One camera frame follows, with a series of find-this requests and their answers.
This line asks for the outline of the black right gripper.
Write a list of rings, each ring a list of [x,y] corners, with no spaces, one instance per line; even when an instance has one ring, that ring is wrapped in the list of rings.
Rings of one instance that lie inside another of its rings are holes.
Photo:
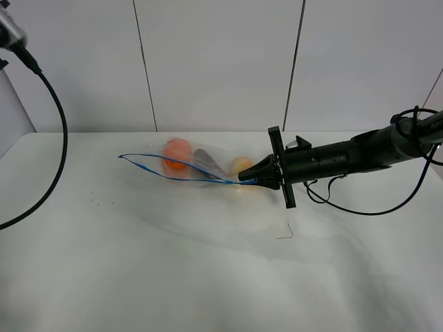
[[[286,208],[295,208],[292,185],[308,180],[311,175],[311,157],[305,151],[285,151],[279,126],[268,128],[274,156],[267,156],[257,164],[239,173],[240,181],[254,181],[253,185],[278,190],[282,188]],[[275,166],[280,170],[275,178]]]

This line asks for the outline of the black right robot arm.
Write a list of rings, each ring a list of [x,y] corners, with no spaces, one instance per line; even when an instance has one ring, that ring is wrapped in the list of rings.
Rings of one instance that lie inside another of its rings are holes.
[[[427,110],[429,116],[418,118],[422,109],[394,115],[389,126],[359,134],[350,140],[313,147],[296,136],[288,145],[282,142],[278,127],[268,130],[272,154],[241,171],[242,184],[282,190],[287,208],[296,206],[292,186],[329,178],[335,181],[349,174],[376,172],[407,160],[423,158],[436,164],[433,155],[442,144],[442,112]]]

